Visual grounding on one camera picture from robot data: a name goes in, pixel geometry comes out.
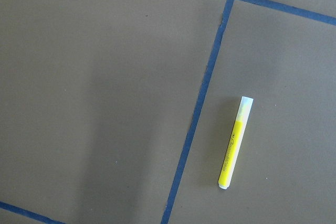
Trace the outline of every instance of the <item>marker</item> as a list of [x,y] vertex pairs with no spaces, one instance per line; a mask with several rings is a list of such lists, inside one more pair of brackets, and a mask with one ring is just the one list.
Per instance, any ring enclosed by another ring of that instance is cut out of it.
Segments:
[[227,189],[230,185],[241,141],[244,136],[247,119],[248,116],[250,115],[252,103],[253,103],[252,98],[249,97],[241,98],[236,121],[232,129],[232,134],[230,137],[229,145],[226,150],[223,167],[218,180],[219,187],[222,189]]

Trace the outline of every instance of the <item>highlighter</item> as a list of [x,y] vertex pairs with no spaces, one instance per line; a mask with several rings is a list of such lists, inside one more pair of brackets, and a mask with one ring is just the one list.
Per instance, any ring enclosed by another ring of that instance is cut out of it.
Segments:
[[223,162],[223,167],[218,180],[219,187],[222,189],[227,189],[230,185],[252,103],[252,98],[241,98],[236,121],[232,129],[229,145],[227,147]]

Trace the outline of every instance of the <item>yellow marker barrel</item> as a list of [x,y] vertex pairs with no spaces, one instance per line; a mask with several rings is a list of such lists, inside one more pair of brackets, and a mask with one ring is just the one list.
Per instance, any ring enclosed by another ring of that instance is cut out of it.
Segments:
[[225,154],[221,175],[218,184],[222,189],[227,189],[230,185],[233,170],[236,165],[238,152],[241,141],[245,132],[248,116],[250,115],[253,99],[242,97],[236,117],[235,124],[232,129],[229,145]]

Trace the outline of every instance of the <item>yellow marker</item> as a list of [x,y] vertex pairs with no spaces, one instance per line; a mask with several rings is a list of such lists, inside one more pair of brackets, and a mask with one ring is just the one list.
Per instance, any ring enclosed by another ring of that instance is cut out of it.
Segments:
[[252,98],[241,98],[236,122],[232,129],[232,134],[225,154],[221,175],[219,176],[218,180],[219,187],[222,189],[227,189],[230,185],[252,103]]

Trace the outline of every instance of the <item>gray floor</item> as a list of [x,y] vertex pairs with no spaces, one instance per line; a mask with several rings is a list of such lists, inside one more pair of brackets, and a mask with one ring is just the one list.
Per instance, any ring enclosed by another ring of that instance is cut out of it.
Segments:
[[[273,1],[336,16],[335,0]],[[160,223],[225,2],[0,0],[0,201]],[[335,52],[335,26],[235,1],[170,223],[334,222]]]

